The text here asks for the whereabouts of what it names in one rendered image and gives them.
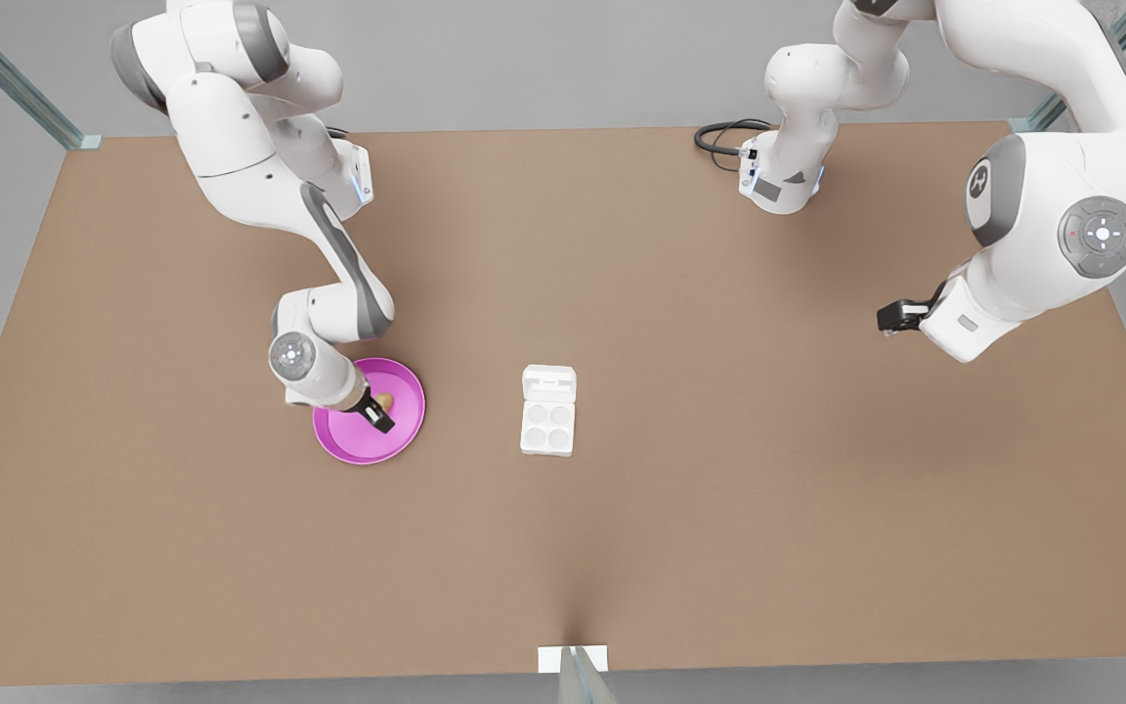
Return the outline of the silver frame post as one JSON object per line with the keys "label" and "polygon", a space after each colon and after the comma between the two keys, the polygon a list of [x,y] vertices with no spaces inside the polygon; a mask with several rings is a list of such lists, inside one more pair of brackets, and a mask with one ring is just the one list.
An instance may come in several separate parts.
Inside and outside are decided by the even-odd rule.
{"label": "silver frame post", "polygon": [[607,645],[538,647],[538,672],[558,674],[557,704],[618,704],[604,681]]}
{"label": "silver frame post", "polygon": [[1080,0],[1085,17],[1081,35],[1064,41],[1060,66],[1036,75],[1051,90],[1033,112],[1007,121],[1013,133],[1051,132],[1058,126],[1111,130],[1116,116],[1103,115],[1126,90],[1126,0]]}
{"label": "silver frame post", "polygon": [[1,52],[0,90],[69,152],[97,151],[102,146],[102,135],[86,134],[77,128],[75,124],[68,119],[54,103],[50,103],[50,99]]}

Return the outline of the pink round plate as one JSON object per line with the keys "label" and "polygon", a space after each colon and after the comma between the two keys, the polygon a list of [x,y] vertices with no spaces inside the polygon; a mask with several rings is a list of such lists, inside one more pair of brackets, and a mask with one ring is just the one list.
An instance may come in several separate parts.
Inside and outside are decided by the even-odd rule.
{"label": "pink round plate", "polygon": [[358,358],[354,366],[369,380],[374,395],[388,393],[394,404],[388,418],[394,426],[388,433],[381,433],[367,420],[352,412],[337,412],[328,409],[312,410],[312,424],[318,442],[333,458],[347,463],[379,463],[393,458],[414,442],[425,421],[425,389],[415,373],[401,362],[390,358]]}

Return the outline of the white egg box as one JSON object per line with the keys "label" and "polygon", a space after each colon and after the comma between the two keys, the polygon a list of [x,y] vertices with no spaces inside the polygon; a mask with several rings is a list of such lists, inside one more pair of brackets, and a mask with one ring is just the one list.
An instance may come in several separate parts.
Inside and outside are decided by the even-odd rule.
{"label": "white egg box", "polygon": [[522,371],[522,454],[570,458],[575,451],[577,371],[529,365]]}

